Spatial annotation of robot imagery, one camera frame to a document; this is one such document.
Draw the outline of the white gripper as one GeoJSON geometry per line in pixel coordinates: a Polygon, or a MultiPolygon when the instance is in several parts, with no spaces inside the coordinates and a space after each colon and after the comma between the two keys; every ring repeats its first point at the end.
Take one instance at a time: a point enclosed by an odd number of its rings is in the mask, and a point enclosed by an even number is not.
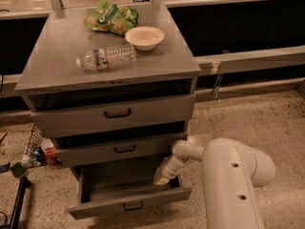
{"type": "Polygon", "coordinates": [[[165,157],[160,164],[160,169],[157,168],[155,171],[153,184],[157,186],[167,184],[170,179],[175,178],[180,173],[180,170],[190,162],[189,159],[181,159],[174,155],[165,157]]]}

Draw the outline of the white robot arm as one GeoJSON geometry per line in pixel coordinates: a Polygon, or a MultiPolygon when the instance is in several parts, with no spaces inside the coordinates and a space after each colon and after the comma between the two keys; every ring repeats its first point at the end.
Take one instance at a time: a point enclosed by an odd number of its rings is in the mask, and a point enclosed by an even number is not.
{"type": "Polygon", "coordinates": [[[202,167],[208,229],[265,229],[254,189],[275,179],[275,163],[266,153],[225,137],[204,146],[178,139],[153,183],[168,183],[192,160],[202,167]]]}

